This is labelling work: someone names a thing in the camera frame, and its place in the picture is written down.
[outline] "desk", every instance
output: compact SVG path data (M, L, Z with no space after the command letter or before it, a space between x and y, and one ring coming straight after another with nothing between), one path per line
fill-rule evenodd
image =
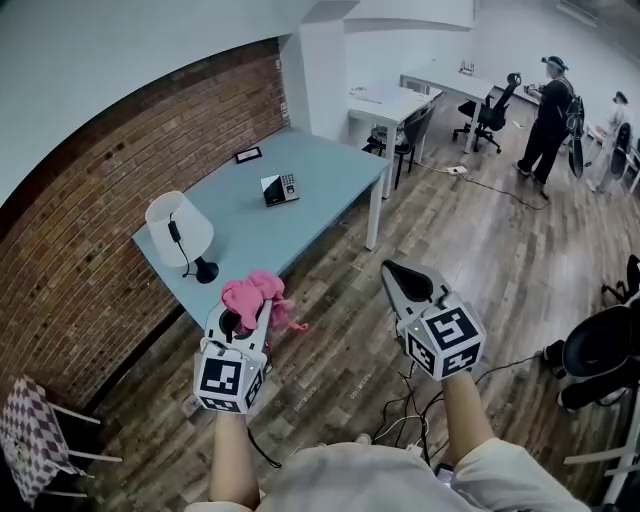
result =
M385 87L377 96L378 101L368 101L356 98L351 94L347 97L349 116L370 123L387 127L386 157L390 161L389 169L385 176L382 197L387 199L391 194L391 181L393 180L393 158L396 148L396 134L398 126L411 114L425 108L438 97L442 91L432 91L431 94L421 94L404 87Z
M185 192L213 224L213 242L203 256L220 267L215 281L183 279L184 268L163 265L146 225L133 235L162 281L203 328L227 281L244 279L256 269L280 274L371 185L366 247L373 249L376 243L389 162L290 128L259 146L262 158L242 164L230 160ZM300 199L267 208L260 178L287 173L295 175Z
M429 64L427 66L414 69L413 71L403 73L400 77L400 81L403 86L406 86L407 82L416 82L426 87L437 87L444 92L462 96L463 98L476 103L473 121L471 121L471 131L469 132L467 145L464 149L465 153L469 153L471 151L471 144L476 133L476 128L478 127L480 109L482 108L482 104L485 102L487 96L493 90L493 84L473 76L463 75L453 68L436 64Z

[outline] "white desk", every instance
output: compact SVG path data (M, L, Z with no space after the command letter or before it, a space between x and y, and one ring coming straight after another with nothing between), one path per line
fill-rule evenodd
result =
M387 169L382 189L382 197L385 199L391 194L398 126L411 114L429 106L440 94L442 91L433 90L430 94L421 94L404 87L385 86L384 89L380 88L379 91L371 95L375 101L356 98L352 94L347 96L350 117L387 127L386 157L391 161L391 164Z
M414 69L413 71L403 73L400 80L401 85L404 87L406 87L408 82L416 82L426 87L437 87L445 92L462 96L463 98L476 103L473 120L471 121L471 131L469 132L467 145L464 149L465 153L469 153L471 151L471 144L473 143L476 128L478 127L480 109L482 108L482 104L487 96L493 90L493 84L473 76L458 73L454 68L436 64L429 64L427 66Z

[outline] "light blue table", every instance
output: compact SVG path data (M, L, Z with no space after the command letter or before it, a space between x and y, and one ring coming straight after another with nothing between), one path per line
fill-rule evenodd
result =
M146 225L133 235L162 281L203 328L227 281L256 269L281 273L371 185L366 247L373 249L376 243L388 160L290 128L258 146L262 158L242 164L230 160L185 192L213 224L213 242L203 257L220 267L215 281L183 279L184 268L163 265ZM295 176L300 199L267 208L260 178L288 173Z

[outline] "white table lamp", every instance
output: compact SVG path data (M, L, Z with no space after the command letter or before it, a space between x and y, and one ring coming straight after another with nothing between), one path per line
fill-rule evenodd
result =
M162 263L169 267L196 264L196 279L210 283L218 275L218 265L202 259L213 240L213 226L182 192L161 195L147 208L145 219Z

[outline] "person in white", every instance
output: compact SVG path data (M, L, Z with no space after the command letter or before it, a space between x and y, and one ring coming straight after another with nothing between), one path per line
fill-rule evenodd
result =
M605 137L602 143L602 150L594 162L594 168L596 169L597 176L600 184L596 186L592 180L587 180L587 185L594 193L604 193L607 191L609 184L613 180L613 174L609 171L609 164L611 162L611 155L616 146L616 139L618 138L618 131L624 123L631 125L633 134L633 128L635 118L631 108L629 107L629 101L627 97L620 91L618 91L613 98L614 105L609 109L607 116L607 128L596 126L596 131Z
M455 464L451 487L406 450L340 443L290 457L261 501L245 418L218 413L211 502L186 512L589 511L524 448L496 439L469 372L442 387Z

